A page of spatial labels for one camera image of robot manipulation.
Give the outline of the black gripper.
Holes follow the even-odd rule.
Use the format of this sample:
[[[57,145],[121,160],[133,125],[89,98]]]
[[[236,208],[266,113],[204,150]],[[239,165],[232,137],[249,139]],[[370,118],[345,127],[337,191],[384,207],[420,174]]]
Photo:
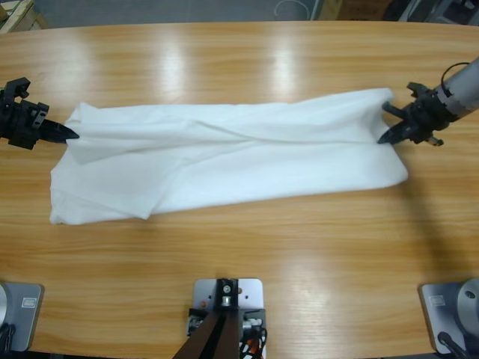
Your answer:
[[[39,141],[66,144],[79,135],[61,123],[46,120],[49,106],[22,100],[1,102],[1,137],[10,145],[32,150]]]
[[[446,129],[458,116],[449,112],[435,93],[423,93],[413,96],[415,100],[405,108],[397,108],[390,102],[384,102],[382,109],[394,117],[405,121],[389,128],[377,140],[378,144],[398,144],[406,139],[415,144],[426,142],[440,147],[444,141],[434,132]]]

